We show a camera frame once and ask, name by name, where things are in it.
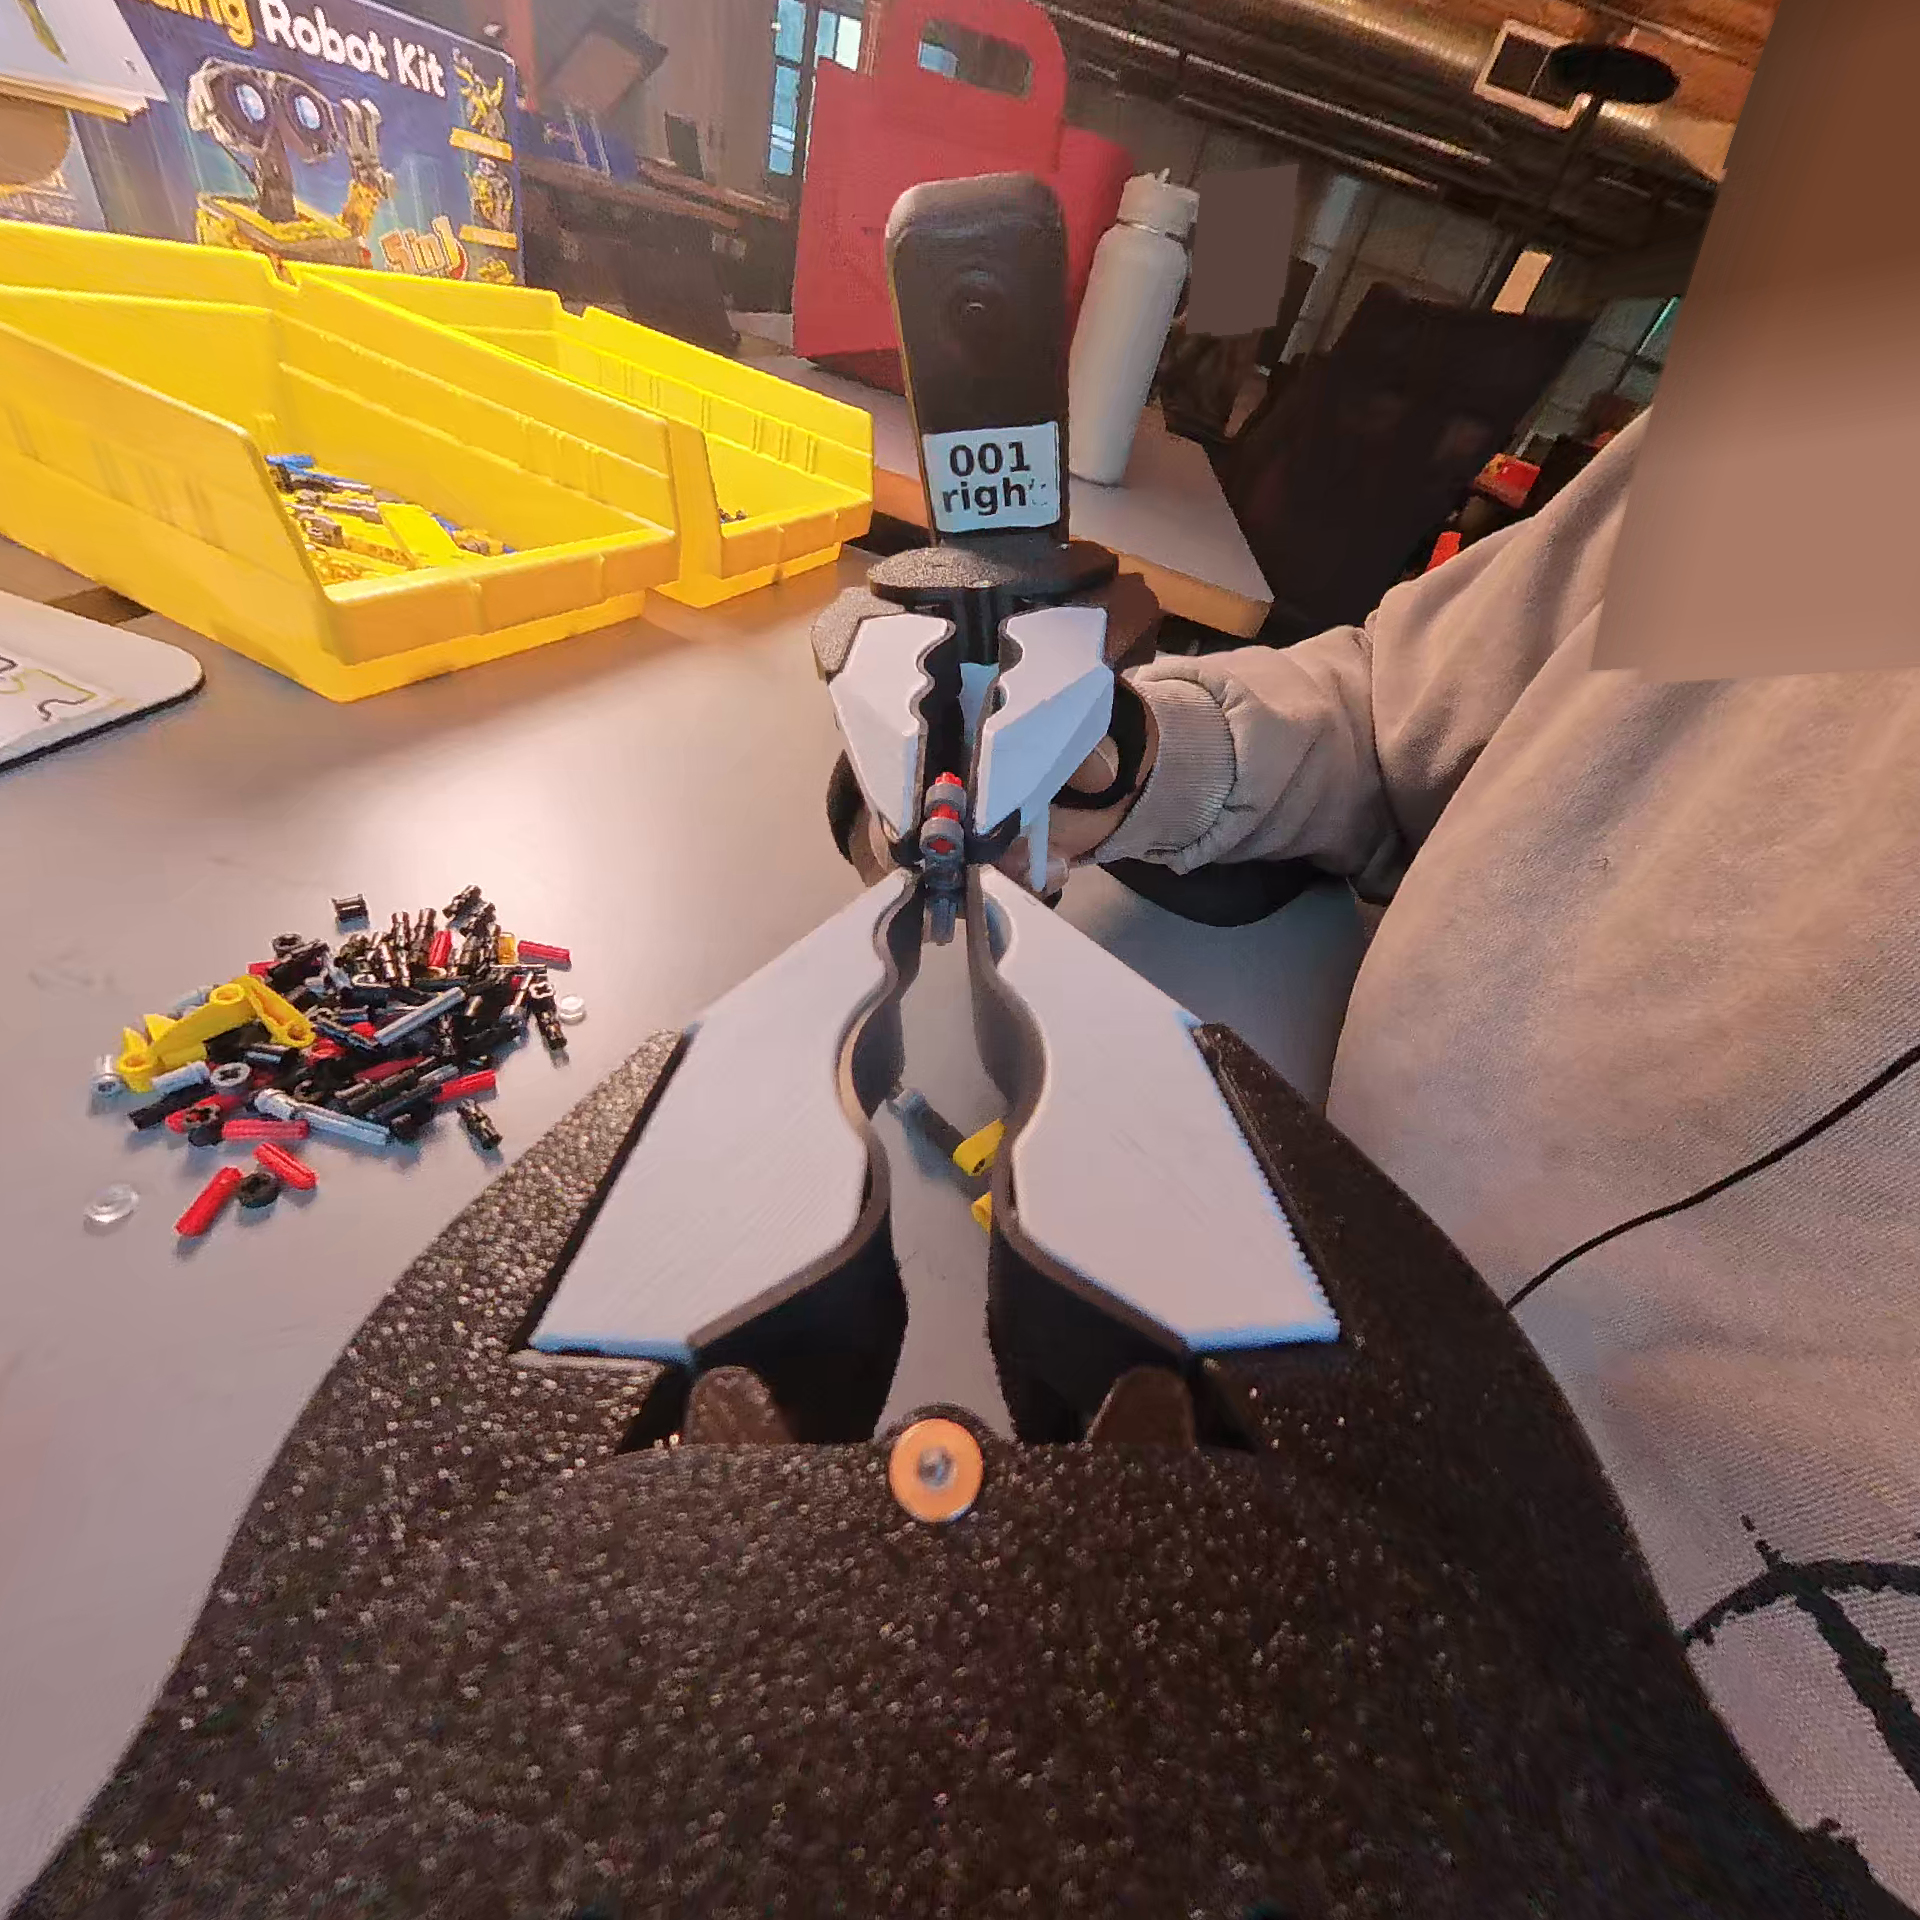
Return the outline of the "adjacent grey table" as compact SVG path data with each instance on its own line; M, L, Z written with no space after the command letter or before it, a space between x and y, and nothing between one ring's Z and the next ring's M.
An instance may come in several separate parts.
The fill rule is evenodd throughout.
M793 357L787 315L734 312L732 329L740 355L761 373L871 416L875 519L925 527L906 400ZM1163 613L1232 645L1260 634L1274 604L1268 581L1201 447L1174 436L1157 414L1138 427L1122 483L1071 481L1068 507L1069 532L1112 550L1123 571L1140 573Z

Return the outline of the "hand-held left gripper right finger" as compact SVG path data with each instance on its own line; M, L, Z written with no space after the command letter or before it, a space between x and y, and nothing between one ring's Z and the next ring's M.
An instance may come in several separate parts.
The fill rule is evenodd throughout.
M972 1032L1005 1102L987 1337L1015 1419L1337 1342L1201 1023L995 870L972 872Z

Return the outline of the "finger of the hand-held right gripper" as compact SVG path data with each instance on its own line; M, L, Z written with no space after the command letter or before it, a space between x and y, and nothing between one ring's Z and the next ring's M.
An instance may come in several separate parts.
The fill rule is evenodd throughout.
M864 614L828 683L853 782L889 846L918 838L938 775L938 667L951 640L954 625L944 617Z
M969 784L969 838L1039 822L1091 751L1113 709L1108 613L1055 604L1012 614L1000 630L994 703L981 714Z

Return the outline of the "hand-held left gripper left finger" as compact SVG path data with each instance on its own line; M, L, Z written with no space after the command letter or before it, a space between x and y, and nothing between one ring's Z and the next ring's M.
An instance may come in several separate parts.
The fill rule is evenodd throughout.
M532 1326L545 1356L755 1374L789 1420L875 1420L906 1332L874 1113L902 1074L902 872L711 1003Z

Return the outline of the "red bag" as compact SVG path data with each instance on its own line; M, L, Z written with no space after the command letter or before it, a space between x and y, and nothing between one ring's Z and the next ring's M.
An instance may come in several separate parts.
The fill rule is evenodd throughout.
M1068 315L1133 173L1125 149L1068 124L1068 62L1027 2L878 5L856 69L815 70L798 209L792 349L902 395L883 235L918 185L1026 174L1059 202Z

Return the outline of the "heap of yellow building pieces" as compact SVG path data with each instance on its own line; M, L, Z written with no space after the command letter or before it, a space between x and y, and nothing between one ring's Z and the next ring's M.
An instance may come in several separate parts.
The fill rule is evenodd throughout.
M268 453L263 464L289 538L323 589L440 578L519 559L500 534L329 471L307 453Z

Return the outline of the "sticker sheet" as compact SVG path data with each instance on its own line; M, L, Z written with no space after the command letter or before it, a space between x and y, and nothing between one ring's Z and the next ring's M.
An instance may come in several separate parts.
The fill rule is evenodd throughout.
M117 696L14 646L2 649L2 762L109 714Z

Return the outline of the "small grey connector assembly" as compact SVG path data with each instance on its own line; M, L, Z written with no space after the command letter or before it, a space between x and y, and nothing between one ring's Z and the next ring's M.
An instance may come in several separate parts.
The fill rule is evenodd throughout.
M918 857L923 894L923 932L936 946L951 944L965 901L967 799L964 813L932 808L923 799Z

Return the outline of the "person's right hand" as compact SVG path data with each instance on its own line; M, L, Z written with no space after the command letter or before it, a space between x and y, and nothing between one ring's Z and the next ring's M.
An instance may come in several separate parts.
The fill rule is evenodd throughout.
M1053 904L1074 868L1091 860L1122 827L1140 800L1157 755L1157 724L1141 695L1119 683L1113 692L1109 732L1069 775L1053 796L1048 816L1048 870L1035 889ZM828 833L845 864L862 885L871 887L896 872L885 831L875 827L851 775L847 757L839 757L826 789Z

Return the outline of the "metal air duct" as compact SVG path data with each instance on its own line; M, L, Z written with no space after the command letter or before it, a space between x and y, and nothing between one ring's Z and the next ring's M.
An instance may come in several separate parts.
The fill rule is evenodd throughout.
M1681 5L1068 2L1046 5L1068 61L1236 130L1483 202L1560 192L1704 195L1724 178L1753 48ZM1561 44L1660 61L1660 104L1602 106L1545 72Z

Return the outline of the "black office chair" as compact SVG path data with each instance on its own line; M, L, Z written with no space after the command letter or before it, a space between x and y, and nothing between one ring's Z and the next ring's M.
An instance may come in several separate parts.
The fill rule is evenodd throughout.
M1221 491L1269 593L1258 643L1363 623L1547 395L1587 327L1375 284L1281 369L1224 448Z

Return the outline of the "yellow storage bin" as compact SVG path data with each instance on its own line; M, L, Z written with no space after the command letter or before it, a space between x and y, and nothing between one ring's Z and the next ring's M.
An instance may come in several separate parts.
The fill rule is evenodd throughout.
M660 419L378 275L5 223L2 282L3 537L325 700L609 627L680 574ZM295 455L508 554L325 585L269 467Z
M284 279L301 319L522 421L561 481L669 527L662 593L684 606L826 567L869 527L874 428L847 402L549 293L307 264ZM722 527L722 505L752 519Z

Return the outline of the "pile of small building pieces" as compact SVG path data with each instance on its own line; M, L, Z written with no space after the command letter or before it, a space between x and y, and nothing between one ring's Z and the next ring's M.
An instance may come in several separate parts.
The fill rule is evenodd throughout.
M239 972L132 1021L92 1071L96 1110L187 1157L179 1251L314 1198L328 1148L409 1166L447 1139L494 1171L504 1068L563 1067L585 1023L556 1013L582 996L572 953L515 932L479 885L385 920L361 893L329 911L329 934L276 932Z

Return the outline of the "yellow beam assembly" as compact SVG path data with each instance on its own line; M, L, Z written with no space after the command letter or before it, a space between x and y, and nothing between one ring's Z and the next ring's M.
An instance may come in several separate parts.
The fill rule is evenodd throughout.
M887 1093L883 1108L897 1128L908 1176L919 1186L962 1192L972 1223L981 1236L989 1236L1004 1121L994 1119L967 1131L940 1113L921 1090L910 1087Z

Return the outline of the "person's right forearm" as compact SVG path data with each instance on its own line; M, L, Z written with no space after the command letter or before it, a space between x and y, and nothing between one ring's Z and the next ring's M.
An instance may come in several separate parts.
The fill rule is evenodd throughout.
M1289 646L1163 655L1123 681L1145 753L1085 858L1188 874L1306 860L1394 893L1453 792L1602 606L1651 427L1613 435L1536 516Z

